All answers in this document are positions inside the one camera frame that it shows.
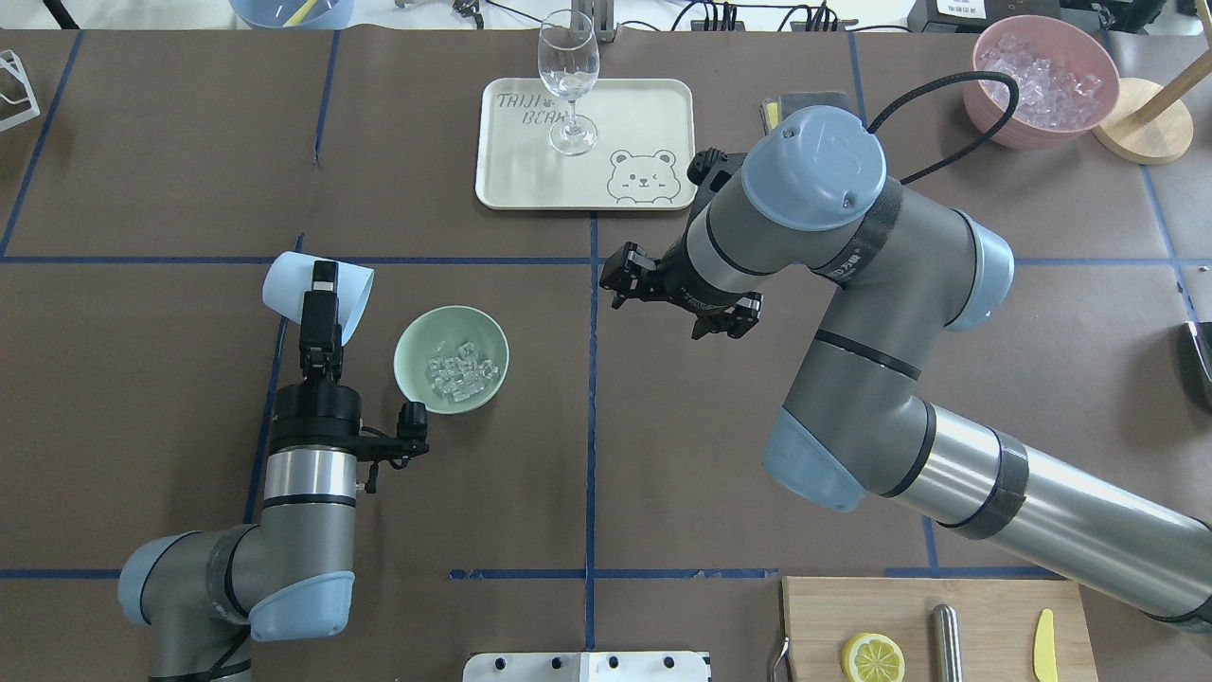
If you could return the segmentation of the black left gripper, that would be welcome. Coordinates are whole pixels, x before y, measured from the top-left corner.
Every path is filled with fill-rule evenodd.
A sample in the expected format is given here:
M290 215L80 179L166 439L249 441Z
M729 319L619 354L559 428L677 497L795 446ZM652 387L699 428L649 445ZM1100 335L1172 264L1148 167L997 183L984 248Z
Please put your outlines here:
M338 384L343 368L339 267L316 260L304 290L299 320L299 366L303 383L278 389L270 422L273 453L292 446L338 446L361 432L361 397Z

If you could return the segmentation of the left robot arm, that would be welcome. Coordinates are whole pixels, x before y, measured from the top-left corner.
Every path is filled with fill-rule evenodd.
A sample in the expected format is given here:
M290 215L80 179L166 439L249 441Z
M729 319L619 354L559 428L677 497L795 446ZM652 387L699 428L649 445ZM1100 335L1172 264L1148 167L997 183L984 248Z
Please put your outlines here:
M261 516L148 541L118 574L125 617L152 630L152 681L248 681L252 647L330 637L351 604L359 394L339 383L372 269L284 252L261 298L298 323L303 379L276 394Z

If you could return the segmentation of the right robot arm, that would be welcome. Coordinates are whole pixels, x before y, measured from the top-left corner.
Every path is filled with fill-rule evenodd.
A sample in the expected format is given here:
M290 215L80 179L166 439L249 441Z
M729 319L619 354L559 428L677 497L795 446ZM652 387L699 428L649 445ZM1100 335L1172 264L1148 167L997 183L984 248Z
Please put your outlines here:
M614 251L600 286L697 316L693 336L744 336L758 285L800 263L837 286L764 449L768 475L848 512L865 494L1082 583L1174 629L1210 631L1210 526L1148 502L1007 432L917 396L941 333L1004 302L1011 247L960 210L893 180L851 111L791 113L667 254Z

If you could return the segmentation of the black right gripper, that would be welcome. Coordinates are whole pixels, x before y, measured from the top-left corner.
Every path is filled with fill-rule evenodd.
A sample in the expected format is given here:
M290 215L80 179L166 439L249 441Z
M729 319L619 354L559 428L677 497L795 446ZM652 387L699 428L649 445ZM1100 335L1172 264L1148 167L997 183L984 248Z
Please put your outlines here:
M667 254L651 258L636 242L624 242L605 267L598 286L611 291L611 308L619 310L628 299L669 302L697 315L691 332L693 340L726 333L741 338L760 322L764 294L745 294L734 303L734 294L718 290L693 267L686 242L676 242Z

